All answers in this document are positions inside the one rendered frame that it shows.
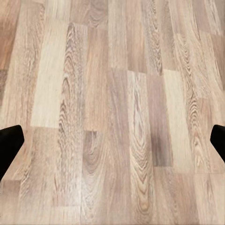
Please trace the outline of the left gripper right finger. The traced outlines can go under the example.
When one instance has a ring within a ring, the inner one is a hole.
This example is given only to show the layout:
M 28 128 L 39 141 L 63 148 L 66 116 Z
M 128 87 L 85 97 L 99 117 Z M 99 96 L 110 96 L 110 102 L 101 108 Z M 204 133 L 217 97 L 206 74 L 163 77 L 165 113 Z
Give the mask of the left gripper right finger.
M 211 136 L 210 142 L 220 155 L 220 157 L 225 162 L 225 127 L 221 125 L 214 125 Z

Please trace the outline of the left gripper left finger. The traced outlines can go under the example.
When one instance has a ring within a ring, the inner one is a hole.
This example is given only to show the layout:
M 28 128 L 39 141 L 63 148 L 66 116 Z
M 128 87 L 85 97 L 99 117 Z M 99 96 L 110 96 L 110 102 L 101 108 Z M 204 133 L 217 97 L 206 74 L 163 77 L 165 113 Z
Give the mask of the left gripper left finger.
M 0 181 L 24 143 L 20 125 L 0 130 Z

